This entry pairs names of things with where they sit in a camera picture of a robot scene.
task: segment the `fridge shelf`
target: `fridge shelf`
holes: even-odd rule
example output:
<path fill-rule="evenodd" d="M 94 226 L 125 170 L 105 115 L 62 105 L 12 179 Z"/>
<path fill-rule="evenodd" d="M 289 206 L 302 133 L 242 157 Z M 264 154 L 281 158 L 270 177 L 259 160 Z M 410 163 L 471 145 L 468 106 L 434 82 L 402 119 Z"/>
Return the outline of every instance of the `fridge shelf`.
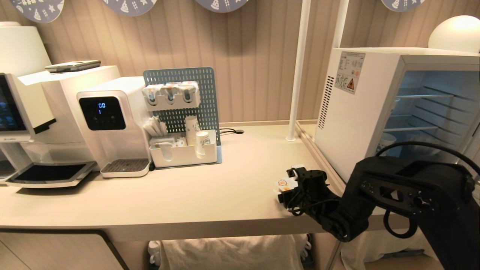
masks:
<path fill-rule="evenodd" d="M 453 98 L 455 95 L 444 94 L 427 88 L 400 88 L 397 98 Z"/>
<path fill-rule="evenodd" d="M 433 125 L 414 115 L 393 115 L 385 125 L 384 132 L 431 130 L 438 129 Z"/>

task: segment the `black robotic arm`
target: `black robotic arm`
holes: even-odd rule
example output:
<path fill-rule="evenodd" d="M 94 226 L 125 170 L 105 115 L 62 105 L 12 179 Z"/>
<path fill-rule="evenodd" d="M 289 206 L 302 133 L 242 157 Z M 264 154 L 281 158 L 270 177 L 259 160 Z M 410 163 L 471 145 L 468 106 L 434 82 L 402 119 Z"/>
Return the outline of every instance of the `black robotic arm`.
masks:
<path fill-rule="evenodd" d="M 421 142 L 393 144 L 439 148 L 459 156 L 477 173 L 480 168 L 448 148 Z M 394 236 L 409 238 L 419 226 L 446 270 L 478 270 L 479 206 L 472 198 L 475 182 L 457 164 L 411 161 L 396 157 L 371 157 L 357 163 L 342 197 L 332 193 L 323 171 L 290 169 L 298 187 L 282 192 L 279 201 L 294 215 L 306 213 L 334 235 L 349 242 L 368 228 L 376 206 L 386 210 L 385 228 Z M 410 219 L 405 234 L 388 225 L 390 212 Z"/>

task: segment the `warning label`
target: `warning label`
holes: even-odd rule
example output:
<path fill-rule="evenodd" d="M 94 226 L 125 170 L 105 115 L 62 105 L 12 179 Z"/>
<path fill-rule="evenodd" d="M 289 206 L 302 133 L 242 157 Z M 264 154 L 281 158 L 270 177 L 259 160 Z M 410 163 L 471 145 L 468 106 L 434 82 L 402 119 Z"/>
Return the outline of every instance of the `warning label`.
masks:
<path fill-rule="evenodd" d="M 340 57 L 335 78 L 335 87 L 355 94 L 365 53 L 344 51 Z"/>

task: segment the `smartphone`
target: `smartphone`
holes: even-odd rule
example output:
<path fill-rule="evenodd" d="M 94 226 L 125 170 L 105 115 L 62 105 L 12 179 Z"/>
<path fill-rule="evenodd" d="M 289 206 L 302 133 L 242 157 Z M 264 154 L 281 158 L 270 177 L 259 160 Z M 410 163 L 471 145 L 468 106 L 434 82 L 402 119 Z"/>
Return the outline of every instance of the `smartphone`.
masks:
<path fill-rule="evenodd" d="M 72 61 L 61 64 L 46 66 L 50 73 L 75 72 L 100 66 L 100 60 Z"/>

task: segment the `ventilation grille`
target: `ventilation grille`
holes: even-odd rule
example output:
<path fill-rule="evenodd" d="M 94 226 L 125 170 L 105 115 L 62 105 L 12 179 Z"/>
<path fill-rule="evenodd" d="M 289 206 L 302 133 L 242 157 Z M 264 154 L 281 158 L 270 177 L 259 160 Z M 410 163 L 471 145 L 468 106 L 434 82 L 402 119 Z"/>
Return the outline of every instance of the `ventilation grille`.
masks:
<path fill-rule="evenodd" d="M 332 95 L 333 77 L 327 77 L 327 83 L 325 85 L 324 97 L 322 100 L 322 106 L 320 107 L 320 117 L 318 118 L 318 127 L 323 129 L 325 127 L 325 121 L 327 118 L 328 103 L 330 102 L 330 96 Z"/>

